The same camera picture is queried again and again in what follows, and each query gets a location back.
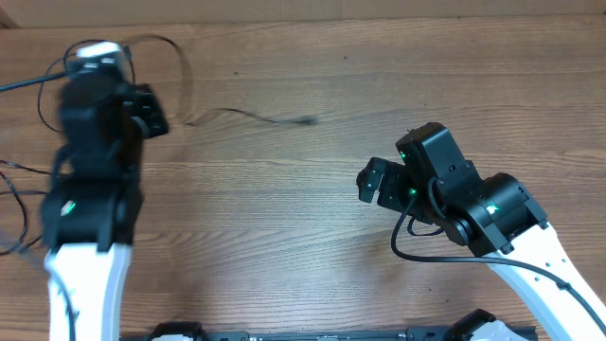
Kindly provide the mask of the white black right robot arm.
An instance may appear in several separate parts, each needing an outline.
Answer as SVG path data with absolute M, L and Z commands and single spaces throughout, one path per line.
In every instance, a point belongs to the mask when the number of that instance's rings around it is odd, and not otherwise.
M 398 211 L 393 253 L 422 263 L 487 265 L 525 303 L 553 340 L 602 340 L 605 305 L 567 256 L 544 209 L 515 177 L 481 178 L 451 132 L 438 122 L 396 143 L 400 162 L 372 157 L 359 172 L 358 196 Z M 401 228 L 434 224 L 470 249 L 468 257 L 417 256 L 398 248 Z

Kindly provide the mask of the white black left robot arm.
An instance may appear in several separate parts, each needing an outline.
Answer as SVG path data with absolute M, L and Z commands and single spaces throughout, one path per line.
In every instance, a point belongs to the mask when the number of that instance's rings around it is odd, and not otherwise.
M 117 340 L 134 228 L 144 197 L 143 143 L 169 126 L 152 87 L 111 73 L 61 91 L 65 144 L 42 203 L 49 337 Z

